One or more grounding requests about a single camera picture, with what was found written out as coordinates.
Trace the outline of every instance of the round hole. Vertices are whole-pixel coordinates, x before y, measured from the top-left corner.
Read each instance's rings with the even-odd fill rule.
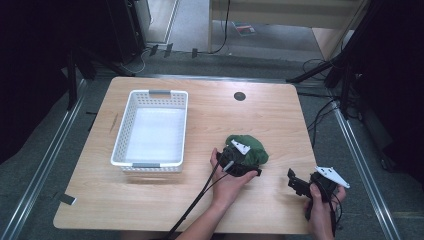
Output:
[[[244,94],[242,92],[236,92],[236,93],[234,93],[234,98],[237,101],[243,101],[244,99],[246,99],[246,94]]]

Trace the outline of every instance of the green object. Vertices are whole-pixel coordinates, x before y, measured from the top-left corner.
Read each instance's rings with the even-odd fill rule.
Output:
[[[268,161],[268,153],[266,153],[264,146],[256,138],[250,135],[230,135],[225,144],[234,147],[231,141],[234,140],[245,146],[249,146],[250,150],[246,154],[246,158],[241,163],[246,166],[258,166]]]

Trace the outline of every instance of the wire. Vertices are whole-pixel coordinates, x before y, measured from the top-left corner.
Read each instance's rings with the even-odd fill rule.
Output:
[[[319,119],[317,122],[316,122],[316,120],[315,120],[315,121],[313,121],[311,124],[309,124],[309,126],[307,127],[308,132],[312,130],[311,126],[312,126],[313,124],[315,124],[315,122],[316,122],[316,125],[320,124],[320,123],[321,123],[321,121],[324,119],[324,117],[325,117],[326,115],[328,115],[329,113],[331,113],[332,111],[334,111],[334,110],[336,110],[336,109],[338,109],[338,108],[339,108],[339,107],[335,107],[335,108],[333,108],[333,109],[329,110],[328,112],[321,114],[321,115],[319,116],[319,117],[320,117],[320,119]]]
[[[337,197],[336,194],[333,193],[333,196],[337,199],[337,202],[336,201],[333,201],[333,202],[338,203],[338,207],[340,208],[340,214],[336,221],[336,224],[339,224],[340,219],[342,218],[342,215],[343,215],[342,202],[340,201],[340,199]]]
[[[218,50],[215,50],[213,52],[198,52],[198,53],[215,54],[215,53],[221,51],[221,49],[225,46],[225,43],[227,42],[227,37],[228,37],[228,16],[230,14],[230,5],[231,5],[231,0],[228,0],[227,15],[225,17],[224,42],[222,43],[221,47]]]
[[[302,64],[302,69],[303,69],[303,72],[307,72],[306,71],[306,69],[305,69],[305,66],[306,66],[306,64],[307,63],[310,63],[310,62],[312,62],[312,61],[320,61],[319,63],[318,63],[318,66],[320,66],[320,65],[322,65],[322,64],[324,64],[324,63],[326,63],[326,61],[324,61],[324,60],[322,60],[322,59],[318,59],[318,58],[313,58],[313,59],[309,59],[308,61],[306,61],[306,62],[304,62],[303,64]],[[325,80],[325,78],[327,77],[327,76],[325,76],[324,74],[322,74],[322,72],[320,72],[319,73],[321,76],[323,76],[324,78],[316,78],[316,77],[314,77],[314,76],[312,76],[311,78],[312,79],[315,79],[315,80],[320,80],[320,81],[322,81],[322,80]]]
[[[127,70],[128,72],[130,72],[130,73],[141,73],[143,70],[144,70],[144,68],[146,68],[146,62],[144,62],[144,60],[143,60],[143,55],[146,53],[146,52],[148,52],[148,50],[149,49],[145,49],[141,54],[140,54],[140,59],[141,59],[141,62],[142,62],[142,64],[143,64],[143,66],[142,66],[142,68],[140,69],[140,70],[137,70],[137,71],[132,71],[132,70],[130,70],[130,69],[128,69],[127,67],[125,67],[122,63],[121,63],[121,67],[122,68],[124,68],[125,70]]]
[[[315,117],[315,121],[313,121],[312,122],[312,124],[314,125],[314,128],[313,128],[313,135],[312,135],[312,148],[314,148],[314,146],[315,146],[315,138],[316,138],[316,133],[317,133],[317,122],[318,122],[318,118],[320,117],[320,114],[321,114],[321,112],[328,106],[328,105],[330,105],[330,103],[332,103],[332,102],[334,102],[335,101],[335,99],[331,99],[331,101],[329,101],[327,104],[325,104],[324,105],[324,107],[322,107],[319,111],[318,111],[318,113],[317,113],[317,115],[316,115],[316,117]]]
[[[221,10],[222,8],[221,8],[221,0],[219,0],[218,1],[218,8]],[[219,19],[222,19],[222,11],[219,11],[219,15],[220,15],[220,18]],[[223,21],[221,20],[220,21],[221,23],[220,23],[220,25],[221,25],[221,31],[224,33],[224,34],[226,34],[225,33],[225,29],[224,29],[224,26],[223,26]],[[224,53],[224,55],[226,55],[227,54],[227,52],[229,52],[230,51],[230,47],[227,45],[227,51],[225,51],[225,53]]]
[[[303,92],[297,92],[298,95],[305,96],[305,97],[322,97],[322,98],[333,98],[333,99],[339,99],[339,96],[331,96],[331,95],[320,95],[315,93],[303,93]]]
[[[219,163],[221,162],[223,154],[221,154],[221,157],[218,159],[218,162],[216,163],[216,165],[214,166],[211,175],[209,176],[208,180],[206,181],[205,186],[203,187],[203,189],[200,191],[200,193],[197,195],[197,197],[194,199],[194,201],[191,203],[191,205],[188,207],[188,209],[186,210],[186,212],[183,214],[183,216],[180,218],[180,220],[178,220],[178,222],[174,225],[174,227],[167,233],[167,235],[162,238],[162,240],[168,240],[169,237],[174,234],[174,232],[177,230],[177,228],[181,225],[181,223],[187,218],[188,214],[191,212],[191,210],[193,210],[193,208],[196,206],[196,204],[200,201],[200,199],[202,199],[203,195],[213,186],[215,185],[215,183],[217,183],[218,181],[220,181],[221,179],[223,179],[224,177],[226,177],[228,174],[222,176],[221,178],[219,178],[218,180],[216,180],[215,182],[212,183],[211,186],[208,187],[210,181],[213,178],[213,175],[215,174],[216,170],[218,169]]]

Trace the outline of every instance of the white plastic basket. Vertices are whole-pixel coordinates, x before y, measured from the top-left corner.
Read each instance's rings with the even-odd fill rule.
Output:
[[[111,163],[126,172],[181,172],[187,103],[185,91],[132,91]]]

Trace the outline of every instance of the person's right hand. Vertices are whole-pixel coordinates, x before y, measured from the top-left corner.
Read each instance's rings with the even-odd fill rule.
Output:
[[[315,240],[329,240],[334,239],[333,230],[331,226],[331,208],[328,203],[323,203],[321,199],[321,192],[318,187],[312,183],[309,187],[312,195],[313,207],[311,210],[311,218],[308,223],[308,230]],[[346,191],[343,186],[337,187],[337,198],[342,202],[346,198]],[[336,197],[332,197],[333,209],[335,210],[339,203]]]

